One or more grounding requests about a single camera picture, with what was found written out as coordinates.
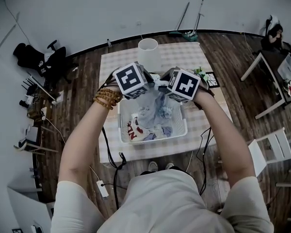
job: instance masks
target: wall baseboard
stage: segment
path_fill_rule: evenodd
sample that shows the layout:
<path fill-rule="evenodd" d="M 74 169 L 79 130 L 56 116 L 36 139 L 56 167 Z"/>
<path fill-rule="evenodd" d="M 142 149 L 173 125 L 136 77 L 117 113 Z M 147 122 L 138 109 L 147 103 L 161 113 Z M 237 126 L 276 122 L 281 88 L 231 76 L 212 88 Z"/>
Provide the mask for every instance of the wall baseboard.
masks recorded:
<path fill-rule="evenodd" d="M 184 33 L 184 32 L 187 32 L 189 30 L 179 30 L 179 32 L 181 33 Z M 163 31 L 163 32 L 156 32 L 156 33 L 146 33 L 146 34 L 143 34 L 143 38 L 149 38 L 149 37 L 154 37 L 154 36 L 159 36 L 159 35 L 164 35 L 164 34 L 168 34 L 172 31 Z M 243 32 L 237 32 L 237 31 L 228 31 L 228 30 L 212 30 L 212 29 L 200 29 L 200 30 L 197 30 L 197 33 L 233 33 L 233 34 L 243 34 Z M 259 34 L 255 34 L 255 33 L 246 33 L 246 35 L 250 35 L 250 36 L 255 36 L 255 37 L 260 37 L 260 38 L 263 38 L 264 36 L 263 35 L 259 35 Z M 132 40 L 137 40 L 137 39 L 141 39 L 141 36 L 140 35 L 135 35 L 135 36 L 131 36 L 131 37 L 127 37 L 127 38 L 123 38 L 123 39 L 119 39 L 119 40 L 115 40 L 115 41 L 112 41 L 112 45 L 115 45 L 115 44 L 118 44 L 118 43 L 122 43 L 122 42 L 125 42 L 125 41 L 132 41 Z M 104 48 L 104 47 L 107 47 L 108 44 L 107 43 L 104 43 L 104 44 L 100 44 L 100 45 L 97 45 L 97 46 L 94 46 L 92 48 L 89 48 L 89 49 L 85 49 L 85 50 L 82 50 L 80 52 L 77 52 L 77 53 L 74 53 L 70 56 L 67 56 L 68 59 L 72 59 L 74 57 L 77 57 L 79 55 L 82 55 L 82 54 L 85 54 L 87 52 L 91 52 L 91 51 L 94 51 L 94 50 L 97 50 L 97 49 L 100 49 L 100 48 Z"/>

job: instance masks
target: plastic basket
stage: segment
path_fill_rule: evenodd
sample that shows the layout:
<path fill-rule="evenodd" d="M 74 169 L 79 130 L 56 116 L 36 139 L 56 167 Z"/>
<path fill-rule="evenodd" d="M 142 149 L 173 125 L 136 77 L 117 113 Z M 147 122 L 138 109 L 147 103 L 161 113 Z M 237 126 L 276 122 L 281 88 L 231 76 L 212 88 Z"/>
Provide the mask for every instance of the plastic basket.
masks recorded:
<path fill-rule="evenodd" d="M 122 99 L 117 108 L 118 133 L 120 141 L 123 144 L 143 144 L 152 143 L 154 141 L 167 141 L 172 138 L 184 136 L 188 132 L 188 125 L 184 116 L 183 104 L 182 102 L 178 103 L 175 101 L 171 117 L 171 127 L 173 128 L 173 132 L 170 137 L 132 142 L 128 135 L 127 123 L 131 121 L 132 118 L 138 116 L 139 105 L 136 100 Z"/>

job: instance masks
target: checkered tablecloth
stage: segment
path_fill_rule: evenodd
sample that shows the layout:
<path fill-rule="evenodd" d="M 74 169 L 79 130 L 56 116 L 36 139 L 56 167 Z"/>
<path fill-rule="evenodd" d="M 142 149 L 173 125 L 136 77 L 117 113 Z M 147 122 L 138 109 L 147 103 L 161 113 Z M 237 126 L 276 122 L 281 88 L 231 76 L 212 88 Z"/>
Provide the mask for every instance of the checkered tablecloth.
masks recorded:
<path fill-rule="evenodd" d="M 162 70 L 178 66 L 183 69 L 194 69 L 201 66 L 206 72 L 211 72 L 211 66 L 208 63 L 199 43 L 173 43 L 159 45 Z M 104 83 L 109 74 L 118 67 L 123 67 L 129 63 L 137 61 L 138 49 L 129 49 L 113 53 L 104 54 L 101 57 L 99 84 Z M 220 88 L 214 88 L 215 98 L 219 102 L 227 116 L 231 118 L 226 101 Z M 141 145 L 121 144 L 119 140 L 117 125 L 117 108 L 110 111 L 105 121 L 104 128 L 109 142 L 111 155 L 115 162 L 121 162 L 119 152 L 123 152 L 127 161 L 155 158 L 170 154 L 182 153 L 199 148 L 201 143 L 200 135 L 209 128 L 209 122 L 203 111 L 200 111 L 192 102 L 184 105 L 185 118 L 188 124 L 188 133 L 185 136 L 165 139 L 156 142 L 145 142 Z M 202 141 L 202 147 L 205 146 L 206 139 Z M 214 145 L 214 138 L 209 145 Z M 99 155 L 100 162 L 109 162 L 107 145 L 105 138 L 101 133 L 99 136 Z"/>

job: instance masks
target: white t-shirt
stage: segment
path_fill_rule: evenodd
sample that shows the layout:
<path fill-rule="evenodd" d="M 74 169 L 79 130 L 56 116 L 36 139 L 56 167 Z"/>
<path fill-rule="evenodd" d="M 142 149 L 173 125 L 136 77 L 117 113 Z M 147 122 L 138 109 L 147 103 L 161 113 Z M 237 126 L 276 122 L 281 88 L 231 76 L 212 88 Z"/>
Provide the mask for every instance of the white t-shirt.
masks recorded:
<path fill-rule="evenodd" d="M 190 175 L 170 169 L 133 178 L 106 221 L 81 186 L 59 182 L 51 232 L 273 233 L 274 227 L 256 177 L 238 181 L 218 215 L 206 209 Z"/>

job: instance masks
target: sneaker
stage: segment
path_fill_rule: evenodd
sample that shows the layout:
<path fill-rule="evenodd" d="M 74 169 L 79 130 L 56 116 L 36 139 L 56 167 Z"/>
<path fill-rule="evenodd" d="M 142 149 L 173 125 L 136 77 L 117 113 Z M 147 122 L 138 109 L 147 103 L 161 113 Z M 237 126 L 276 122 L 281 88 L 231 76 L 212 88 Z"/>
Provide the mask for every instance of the sneaker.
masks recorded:
<path fill-rule="evenodd" d="M 170 169 L 171 167 L 175 166 L 173 163 L 168 163 L 165 170 Z"/>
<path fill-rule="evenodd" d="M 159 170 L 159 167 L 157 166 L 155 161 L 151 161 L 149 163 L 149 166 L 148 166 L 147 170 L 149 172 L 157 172 Z"/>

